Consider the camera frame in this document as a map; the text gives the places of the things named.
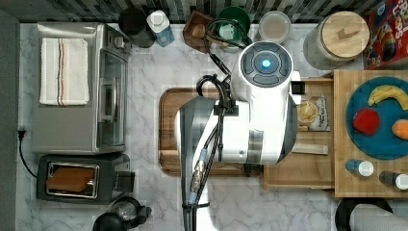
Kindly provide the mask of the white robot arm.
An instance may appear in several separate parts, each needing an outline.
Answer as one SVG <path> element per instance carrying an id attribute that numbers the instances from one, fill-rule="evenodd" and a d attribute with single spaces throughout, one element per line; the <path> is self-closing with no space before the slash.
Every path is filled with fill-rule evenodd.
<path id="1" fill-rule="evenodd" d="M 197 210 L 214 162 L 275 165 L 293 149 L 297 109 L 293 59 L 281 45 L 254 42 L 222 80 L 203 76 L 197 96 L 177 112 L 175 138 L 182 171 L 185 231 L 196 231 Z"/>

